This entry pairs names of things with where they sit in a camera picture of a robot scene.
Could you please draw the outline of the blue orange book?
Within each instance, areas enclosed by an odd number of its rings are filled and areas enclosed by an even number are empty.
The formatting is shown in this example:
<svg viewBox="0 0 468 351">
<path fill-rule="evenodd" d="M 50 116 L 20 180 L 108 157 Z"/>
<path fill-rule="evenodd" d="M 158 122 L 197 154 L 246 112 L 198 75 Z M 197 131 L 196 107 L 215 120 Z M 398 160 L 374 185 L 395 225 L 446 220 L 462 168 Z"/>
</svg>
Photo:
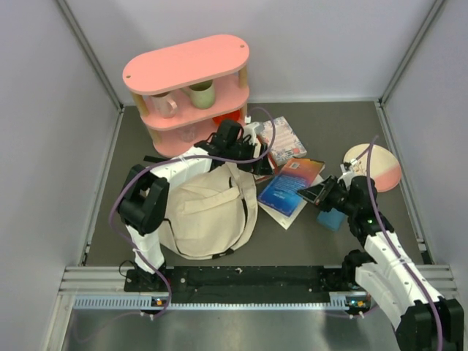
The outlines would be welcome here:
<svg viewBox="0 0 468 351">
<path fill-rule="evenodd" d="M 298 190 L 323 181 L 323 161 L 292 158 L 258 195 L 257 202 L 281 227 L 287 230 L 306 205 Z"/>
</svg>

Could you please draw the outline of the cream canvas backpack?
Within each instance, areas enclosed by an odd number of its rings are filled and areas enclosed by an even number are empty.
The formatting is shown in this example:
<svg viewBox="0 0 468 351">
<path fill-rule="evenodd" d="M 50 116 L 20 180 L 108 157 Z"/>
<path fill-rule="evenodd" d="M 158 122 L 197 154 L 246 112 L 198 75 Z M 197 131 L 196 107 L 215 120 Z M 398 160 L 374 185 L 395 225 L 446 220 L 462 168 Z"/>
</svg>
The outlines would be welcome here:
<svg viewBox="0 0 468 351">
<path fill-rule="evenodd" d="M 188 260 L 209 260 L 251 238 L 258 214 L 254 176 L 233 163 L 216 168 L 211 163 L 185 155 L 151 170 L 169 182 L 163 222 L 147 235 L 133 233 L 132 239 L 154 265 L 164 260 L 163 246 Z"/>
</svg>

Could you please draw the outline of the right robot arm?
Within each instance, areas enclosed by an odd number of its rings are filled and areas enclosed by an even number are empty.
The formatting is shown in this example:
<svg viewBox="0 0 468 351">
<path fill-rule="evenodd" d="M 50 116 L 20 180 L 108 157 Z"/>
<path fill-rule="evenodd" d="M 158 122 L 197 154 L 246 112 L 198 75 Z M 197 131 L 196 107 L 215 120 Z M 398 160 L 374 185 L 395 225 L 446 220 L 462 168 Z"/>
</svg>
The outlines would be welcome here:
<svg viewBox="0 0 468 351">
<path fill-rule="evenodd" d="M 377 207 L 374 180 L 357 175 L 350 181 L 330 176 L 298 190 L 321 211 L 345 214 L 361 250 L 342 264 L 341 280 L 363 288 L 390 320 L 400 350 L 462 350 L 464 309 L 434 288 L 404 251 L 394 227 Z"/>
</svg>

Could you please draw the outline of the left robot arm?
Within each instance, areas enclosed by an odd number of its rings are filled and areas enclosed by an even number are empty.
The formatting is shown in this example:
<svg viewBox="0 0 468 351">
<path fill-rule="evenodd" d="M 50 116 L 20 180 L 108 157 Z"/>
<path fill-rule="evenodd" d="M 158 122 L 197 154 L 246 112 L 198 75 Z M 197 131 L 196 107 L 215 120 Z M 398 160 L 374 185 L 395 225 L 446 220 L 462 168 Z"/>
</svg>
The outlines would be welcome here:
<svg viewBox="0 0 468 351">
<path fill-rule="evenodd" d="M 130 234 L 148 289 L 165 283 L 163 247 L 188 260 L 212 260 L 250 240 L 258 215 L 254 177 L 272 174 L 273 144 L 252 125 L 226 120 L 186 153 L 131 169 L 111 213 Z"/>
</svg>

